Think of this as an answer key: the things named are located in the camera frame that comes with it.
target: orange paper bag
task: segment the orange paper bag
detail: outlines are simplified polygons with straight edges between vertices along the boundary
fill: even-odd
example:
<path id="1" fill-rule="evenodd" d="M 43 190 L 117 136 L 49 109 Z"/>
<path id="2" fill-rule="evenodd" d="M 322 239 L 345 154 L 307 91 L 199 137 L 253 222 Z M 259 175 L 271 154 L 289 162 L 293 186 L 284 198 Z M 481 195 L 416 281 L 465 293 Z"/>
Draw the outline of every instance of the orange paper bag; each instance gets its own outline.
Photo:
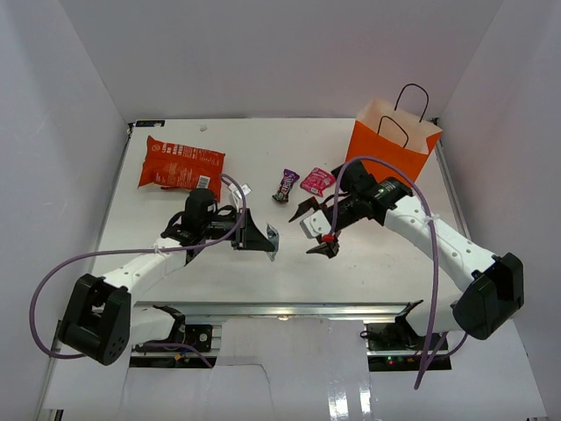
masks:
<path id="1" fill-rule="evenodd" d="M 405 88 L 421 89 L 429 106 L 429 94 L 415 83 L 405 85 L 395 104 L 374 99 L 363 109 L 354 122 L 346 161 L 360 155 L 370 155 L 398 167 L 416 181 L 430 153 L 437 145 L 442 130 L 430 121 L 397 108 Z M 378 182 L 392 176 L 405 182 L 393 170 L 376 162 L 363 161 L 366 170 Z"/>

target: black bag handle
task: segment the black bag handle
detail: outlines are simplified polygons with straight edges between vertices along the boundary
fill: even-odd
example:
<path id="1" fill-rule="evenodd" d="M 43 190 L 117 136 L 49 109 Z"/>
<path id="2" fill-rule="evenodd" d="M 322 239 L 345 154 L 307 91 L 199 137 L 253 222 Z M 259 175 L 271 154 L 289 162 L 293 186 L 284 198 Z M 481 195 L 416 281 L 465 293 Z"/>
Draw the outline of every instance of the black bag handle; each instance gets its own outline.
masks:
<path id="1" fill-rule="evenodd" d="M 407 146 L 407 144 L 409 143 L 409 135 L 407 134 L 407 132 L 405 132 L 405 129 L 397 123 L 397 121 L 395 121 L 393 118 L 389 116 L 382 116 L 382 118 L 380 119 L 380 124 L 378 125 L 377 133 L 380 134 L 380 128 L 382 127 L 382 121 L 384 120 L 384 118 L 387 118 L 388 120 L 392 120 L 395 123 L 395 125 L 397 125 L 401 129 L 401 131 L 403 132 L 403 134 L 405 134 L 405 137 L 407 138 L 405 140 L 405 145 L 403 145 L 403 147 Z"/>
<path id="2" fill-rule="evenodd" d="M 421 123 L 423 121 L 424 113 L 427 112 L 427 108 L 429 107 L 429 92 L 427 92 L 426 89 L 423 88 L 421 85 L 417 85 L 416 83 L 408 83 L 407 85 L 405 85 L 401 89 L 400 95 L 397 97 L 397 101 L 395 101 L 394 111 L 397 110 L 397 104 L 400 103 L 400 99 L 401 99 L 401 95 L 403 94 L 403 91 L 405 90 L 405 88 L 408 88 L 409 86 L 415 86 L 419 88 L 421 91 L 424 92 L 424 95 L 427 97 L 427 103 L 424 105 L 423 114 L 421 114 L 421 118 L 419 118 L 419 123 Z"/>

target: red package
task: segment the red package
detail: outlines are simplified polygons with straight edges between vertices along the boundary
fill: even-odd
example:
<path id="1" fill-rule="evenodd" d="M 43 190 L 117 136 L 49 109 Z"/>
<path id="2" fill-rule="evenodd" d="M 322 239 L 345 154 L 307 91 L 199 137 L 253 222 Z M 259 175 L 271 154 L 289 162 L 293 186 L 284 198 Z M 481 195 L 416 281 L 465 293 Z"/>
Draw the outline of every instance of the red package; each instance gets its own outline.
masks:
<path id="1" fill-rule="evenodd" d="M 300 187 L 313 195 L 323 197 L 323 191 L 335 182 L 335 177 L 323 171 L 321 168 L 314 168 L 309 175 L 300 183 Z"/>
<path id="2" fill-rule="evenodd" d="M 224 153 L 164 143 L 148 136 L 148 148 L 138 186 L 153 182 L 165 187 L 211 189 L 220 200 Z"/>

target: gray wall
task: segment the gray wall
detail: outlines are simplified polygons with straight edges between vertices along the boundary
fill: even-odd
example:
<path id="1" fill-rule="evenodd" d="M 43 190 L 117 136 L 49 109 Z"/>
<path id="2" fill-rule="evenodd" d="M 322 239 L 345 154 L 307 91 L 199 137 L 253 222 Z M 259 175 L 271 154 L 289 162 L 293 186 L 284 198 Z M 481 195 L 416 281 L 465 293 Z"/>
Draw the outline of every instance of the gray wall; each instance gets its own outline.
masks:
<path id="1" fill-rule="evenodd" d="M 501 0 L 60 0 L 127 121 L 444 109 Z M 411 94 L 403 104 L 415 103 Z"/>
<path id="2" fill-rule="evenodd" d="M 30 420 L 47 358 L 27 309 L 54 265 L 90 250 L 103 219 L 123 119 L 57 0 L 0 2 L 0 418 Z M 50 344 L 76 264 L 39 303 Z"/>
<path id="3" fill-rule="evenodd" d="M 525 265 L 515 317 L 543 403 L 561 419 L 561 4 L 504 2 L 442 116 L 472 236 Z"/>

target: pink snack packet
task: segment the pink snack packet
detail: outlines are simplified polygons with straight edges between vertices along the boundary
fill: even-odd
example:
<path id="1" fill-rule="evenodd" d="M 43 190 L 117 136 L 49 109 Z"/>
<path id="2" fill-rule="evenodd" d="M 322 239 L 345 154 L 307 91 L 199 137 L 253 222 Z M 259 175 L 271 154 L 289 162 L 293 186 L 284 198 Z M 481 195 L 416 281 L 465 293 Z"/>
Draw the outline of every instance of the pink snack packet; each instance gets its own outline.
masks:
<path id="1" fill-rule="evenodd" d="M 304 178 L 300 187 L 313 195 L 323 197 L 323 191 L 334 183 L 335 177 L 333 175 L 316 167 Z"/>

